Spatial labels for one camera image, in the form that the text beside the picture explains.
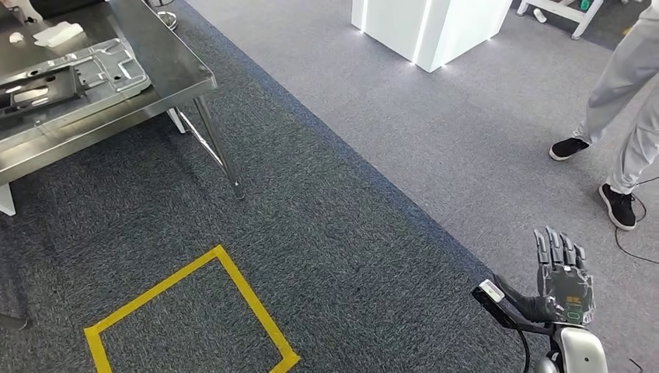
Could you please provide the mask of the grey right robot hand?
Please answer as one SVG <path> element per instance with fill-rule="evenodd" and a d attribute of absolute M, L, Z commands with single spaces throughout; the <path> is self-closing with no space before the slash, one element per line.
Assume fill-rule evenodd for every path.
<path fill-rule="evenodd" d="M 560 322 L 586 326 L 594 317 L 593 277 L 585 250 L 567 234 L 547 226 L 534 231 L 537 249 L 536 296 L 523 295 L 500 275 L 494 283 L 505 298 L 530 322 Z"/>

